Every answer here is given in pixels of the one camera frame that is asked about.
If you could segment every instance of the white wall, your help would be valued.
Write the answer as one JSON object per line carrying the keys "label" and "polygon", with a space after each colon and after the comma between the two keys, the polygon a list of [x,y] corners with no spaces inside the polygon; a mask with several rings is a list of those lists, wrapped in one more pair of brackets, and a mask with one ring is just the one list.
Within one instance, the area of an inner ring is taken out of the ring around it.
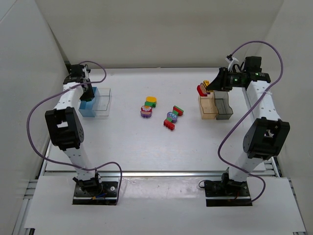
{"label": "white wall", "polygon": [[[2,1],[0,3],[0,234],[2,235],[12,233],[28,181],[35,176],[41,162],[27,140],[27,115],[38,101],[61,90],[61,81],[66,73],[53,36],[34,0]],[[34,141],[42,152],[48,140],[44,112],[52,107],[52,103],[43,105],[34,114],[31,122]]]}
{"label": "white wall", "polygon": [[[266,38],[284,60],[284,76],[272,89],[275,106],[291,130],[279,163],[291,177],[306,228],[313,234],[313,1],[285,0]],[[264,71],[279,74],[275,54],[265,46],[259,53]]]}
{"label": "white wall", "polygon": [[266,36],[283,0],[36,2],[71,63],[142,68],[225,64],[239,44]]}

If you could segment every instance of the mounting plate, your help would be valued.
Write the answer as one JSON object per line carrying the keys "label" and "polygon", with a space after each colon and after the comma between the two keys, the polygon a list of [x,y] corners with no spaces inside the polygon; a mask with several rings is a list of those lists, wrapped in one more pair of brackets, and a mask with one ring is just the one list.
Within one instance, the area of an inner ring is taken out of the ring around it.
{"label": "mounting plate", "polygon": [[230,188],[229,194],[225,190],[213,191],[214,184],[219,184],[220,181],[205,181],[205,197],[207,207],[246,207],[252,206],[250,192],[247,183],[238,191],[237,189]]}
{"label": "mounting plate", "polygon": [[103,192],[106,193],[105,198],[99,197],[92,199],[94,195],[90,195],[89,193],[82,191],[76,183],[73,195],[73,205],[115,205],[118,182],[103,181],[101,184],[103,186]]}

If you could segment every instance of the gray wall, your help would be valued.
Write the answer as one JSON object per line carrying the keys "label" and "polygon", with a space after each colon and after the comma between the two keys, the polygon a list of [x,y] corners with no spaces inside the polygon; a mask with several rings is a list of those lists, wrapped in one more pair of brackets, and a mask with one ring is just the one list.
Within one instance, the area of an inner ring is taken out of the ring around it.
{"label": "gray wall", "polygon": [[[41,163],[27,140],[27,115],[38,101],[61,90],[66,75],[51,31],[34,0],[0,3],[0,74],[0,234],[8,235],[28,181]],[[44,112],[52,107],[52,103],[43,105],[31,122],[33,139],[41,152],[48,140]]]}
{"label": "gray wall", "polygon": [[[285,0],[266,40],[281,52],[285,71],[272,89],[281,118],[290,122],[286,146],[279,156],[284,176],[291,178],[307,230],[313,234],[313,1]],[[275,54],[262,47],[264,71],[279,74]]]}
{"label": "gray wall", "polygon": [[283,0],[36,2],[71,63],[142,68],[225,64],[239,44],[266,36]]}

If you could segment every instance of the robotic arm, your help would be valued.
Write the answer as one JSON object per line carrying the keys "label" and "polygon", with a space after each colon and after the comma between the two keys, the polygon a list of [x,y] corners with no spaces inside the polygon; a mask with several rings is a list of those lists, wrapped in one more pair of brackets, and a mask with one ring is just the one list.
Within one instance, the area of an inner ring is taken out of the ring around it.
{"label": "robotic arm", "polygon": [[[228,56],[227,61],[238,61]],[[247,57],[243,70],[235,70],[235,65],[220,68],[217,77],[205,89],[209,92],[228,92],[233,87],[242,87],[247,105],[252,107],[269,86],[270,77],[263,73],[261,57]],[[254,123],[243,141],[243,152],[235,165],[245,170],[230,167],[222,175],[221,181],[205,181],[207,206],[251,206],[246,179],[256,166],[273,156],[277,156],[290,130],[288,122],[281,120],[276,112],[271,94],[268,92],[253,110]]]}
{"label": "robotic arm", "polygon": [[[87,66],[72,65],[70,75],[63,82],[63,90],[76,84],[90,82],[89,72]],[[63,94],[54,109],[45,113],[52,144],[58,146],[68,156],[72,164],[86,169],[91,169],[93,166],[83,146],[84,130],[75,107],[78,106],[79,100],[91,101],[93,98],[94,93],[91,84],[77,86]],[[76,182],[73,204],[107,205],[112,201],[108,203],[105,197],[116,197],[117,182],[104,184],[96,170],[86,171],[81,168],[75,168],[75,170],[77,178],[73,178]]]}

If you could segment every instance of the white table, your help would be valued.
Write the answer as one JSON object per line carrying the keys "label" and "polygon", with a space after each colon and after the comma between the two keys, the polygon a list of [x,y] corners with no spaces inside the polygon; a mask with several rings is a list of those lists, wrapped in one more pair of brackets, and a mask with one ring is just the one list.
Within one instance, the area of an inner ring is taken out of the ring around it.
{"label": "white table", "polygon": [[[223,171],[217,149],[229,130],[247,111],[240,88],[229,92],[234,114],[230,120],[202,120],[197,85],[212,81],[218,69],[109,69],[107,79],[98,87],[111,87],[110,115],[105,120],[81,119],[85,131],[84,146],[94,166],[118,162],[123,171]],[[92,81],[103,77],[92,70]],[[150,119],[140,116],[147,96],[157,98]],[[184,110],[174,131],[163,126],[174,105]],[[222,156],[235,162],[241,154],[243,138],[251,126],[250,118],[238,127],[225,143]],[[49,157],[68,162],[67,156],[52,147]],[[73,171],[70,166],[48,163],[47,171]],[[102,170],[116,171],[115,166]],[[257,171],[264,171],[260,164]]]}
{"label": "white table", "polygon": [[[197,178],[124,179],[117,206],[72,205],[72,177],[41,176],[25,224],[37,235],[292,235],[305,231],[288,179],[264,177],[252,207],[206,207]],[[252,197],[262,182],[248,178]]]}

